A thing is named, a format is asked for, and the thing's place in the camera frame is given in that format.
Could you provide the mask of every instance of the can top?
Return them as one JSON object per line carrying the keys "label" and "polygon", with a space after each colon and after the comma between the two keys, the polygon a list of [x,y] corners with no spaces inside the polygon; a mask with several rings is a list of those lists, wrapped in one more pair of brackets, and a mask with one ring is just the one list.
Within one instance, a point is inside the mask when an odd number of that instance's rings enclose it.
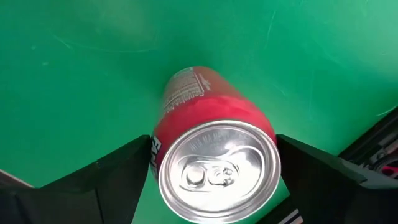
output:
{"label": "can top", "polygon": [[279,177],[277,148],[265,132],[221,120],[197,126],[171,145],[159,188],[166,204],[188,221],[230,223],[259,210]]}

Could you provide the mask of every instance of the aluminum can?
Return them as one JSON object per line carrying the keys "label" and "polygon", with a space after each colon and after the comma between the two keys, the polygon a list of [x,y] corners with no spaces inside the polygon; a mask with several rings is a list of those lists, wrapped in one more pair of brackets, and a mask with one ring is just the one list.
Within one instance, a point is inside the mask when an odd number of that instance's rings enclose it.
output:
{"label": "aluminum can", "polygon": [[270,122],[210,68],[186,68],[170,79],[152,142],[164,202],[190,222],[242,220],[277,188],[280,160]]}

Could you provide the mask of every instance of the can body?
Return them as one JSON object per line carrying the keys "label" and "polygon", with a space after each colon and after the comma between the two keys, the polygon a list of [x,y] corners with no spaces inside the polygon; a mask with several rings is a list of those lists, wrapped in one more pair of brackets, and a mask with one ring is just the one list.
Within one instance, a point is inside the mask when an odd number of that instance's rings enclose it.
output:
{"label": "can body", "polygon": [[[280,162],[270,122],[209,68],[186,68],[170,79],[165,89],[164,115],[152,138],[151,165],[162,196],[177,215],[192,222],[240,220],[258,210],[277,186]],[[243,154],[246,155],[240,159],[238,155]],[[243,184],[240,179],[250,176],[249,170],[258,174],[256,179],[245,180],[246,185],[236,189],[239,183]],[[256,202],[256,208],[246,209],[249,213],[245,214],[240,214],[242,208],[214,205],[211,198],[206,199],[212,192],[220,196],[220,192],[251,192],[255,188],[256,194],[263,195],[261,191],[266,188],[267,198]],[[194,202],[187,201],[196,196]],[[241,198],[235,200],[247,206]]]}

